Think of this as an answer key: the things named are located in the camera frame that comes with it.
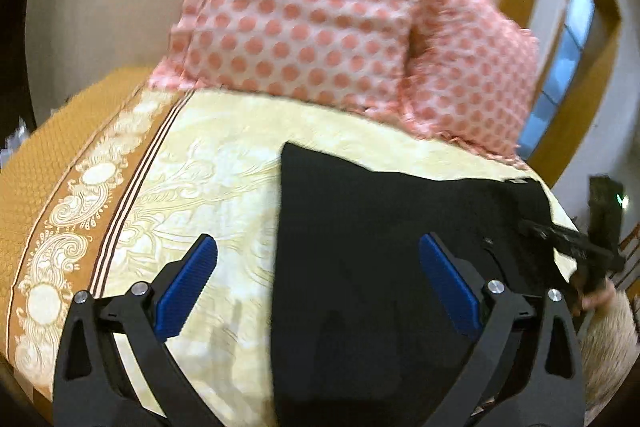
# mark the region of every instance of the brown patterned border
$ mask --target brown patterned border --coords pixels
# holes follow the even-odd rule
[[[107,274],[109,273],[111,261],[113,260],[118,238],[120,237],[120,233],[124,227],[125,220],[127,219],[127,216],[129,216],[129,211],[131,210],[133,203],[136,201],[142,182],[145,180],[156,155],[158,155],[158,151],[164,141],[164,138],[169,133],[172,124],[178,117],[178,113],[180,113],[180,110],[187,102],[189,102],[192,94],[193,91],[188,92],[180,102],[176,103],[172,110],[169,111],[169,114],[156,133],[156,136],[151,140],[149,146],[146,148],[145,154],[138,164],[136,172],[132,175],[129,181],[129,186],[113,214],[113,218],[111,219],[110,225],[100,245],[100,251],[96,259],[94,272],[90,279],[90,291],[94,297],[102,297],[104,295],[104,286],[107,282]]]
[[[12,287],[6,352],[51,400],[68,303],[87,288],[114,210],[181,94],[142,90],[84,149],[33,229]]]

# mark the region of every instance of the polka dot pattern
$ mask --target polka dot pattern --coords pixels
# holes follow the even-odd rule
[[[406,126],[517,164],[536,87],[538,41],[489,0],[423,0],[401,100]]]
[[[185,0],[163,74],[150,83],[261,91],[397,120],[419,1]]]

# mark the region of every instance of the metal screw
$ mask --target metal screw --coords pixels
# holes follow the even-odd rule
[[[555,288],[551,288],[546,294],[549,295],[549,298],[553,302],[559,302],[559,301],[562,300],[561,291],[560,290],[556,290]]]
[[[136,282],[131,287],[131,293],[133,293],[133,295],[137,295],[138,297],[140,297],[141,295],[144,295],[148,290],[149,290],[149,285],[144,281]]]
[[[87,290],[80,290],[78,293],[74,295],[74,301],[76,301],[78,304],[82,304],[83,302],[86,302],[88,298],[89,298],[89,292]]]
[[[502,284],[502,282],[496,279],[489,281],[486,284],[486,287],[489,289],[491,293],[496,295],[499,295],[500,293],[504,292],[504,284]]]

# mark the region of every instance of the human hand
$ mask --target human hand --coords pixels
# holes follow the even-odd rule
[[[611,301],[616,296],[616,287],[607,279],[603,288],[597,289],[594,292],[584,295],[582,289],[586,282],[586,276],[578,271],[569,279],[572,286],[578,290],[578,301],[572,310],[572,314],[575,316],[580,315],[582,312],[588,312],[590,310],[606,310],[611,304]]]

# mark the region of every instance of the bed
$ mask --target bed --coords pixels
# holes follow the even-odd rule
[[[549,13],[540,17],[554,26]],[[17,60],[24,60],[20,52]],[[540,179],[530,169],[332,108],[226,90],[151,90],[152,66],[116,69],[81,90],[0,173],[0,351],[49,420],[56,350],[73,293],[119,295],[210,233],[220,263],[168,347],[225,425],[275,425],[270,287],[278,158],[288,140],[377,171],[436,180]],[[545,191],[553,220],[572,227]],[[568,280],[575,263],[559,254],[556,263]],[[140,400],[160,412],[126,339],[117,342]]]

